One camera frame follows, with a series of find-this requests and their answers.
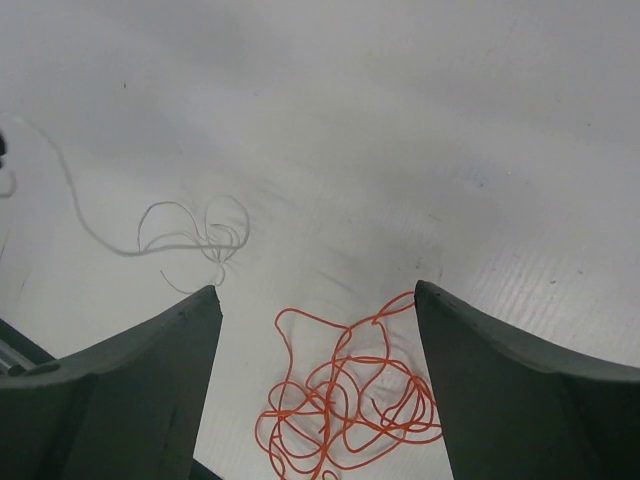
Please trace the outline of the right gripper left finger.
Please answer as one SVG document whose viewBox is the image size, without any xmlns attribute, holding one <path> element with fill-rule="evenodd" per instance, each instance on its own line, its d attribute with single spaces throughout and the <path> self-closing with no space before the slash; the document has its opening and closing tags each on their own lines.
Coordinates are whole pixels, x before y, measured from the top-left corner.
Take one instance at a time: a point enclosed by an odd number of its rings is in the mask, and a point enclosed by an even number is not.
<svg viewBox="0 0 640 480">
<path fill-rule="evenodd" d="M 223 315 L 207 286 L 18 376 L 1 374 L 5 479 L 210 479 L 194 457 Z"/>
</svg>

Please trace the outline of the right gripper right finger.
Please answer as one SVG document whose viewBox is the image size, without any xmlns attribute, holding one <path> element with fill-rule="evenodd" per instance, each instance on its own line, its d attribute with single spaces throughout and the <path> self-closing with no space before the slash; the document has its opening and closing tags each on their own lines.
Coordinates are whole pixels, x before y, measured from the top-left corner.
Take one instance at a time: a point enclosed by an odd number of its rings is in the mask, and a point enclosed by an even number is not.
<svg viewBox="0 0 640 480">
<path fill-rule="evenodd" d="M 456 479 L 636 479 L 639 370 L 561 347 L 418 281 Z"/>
</svg>

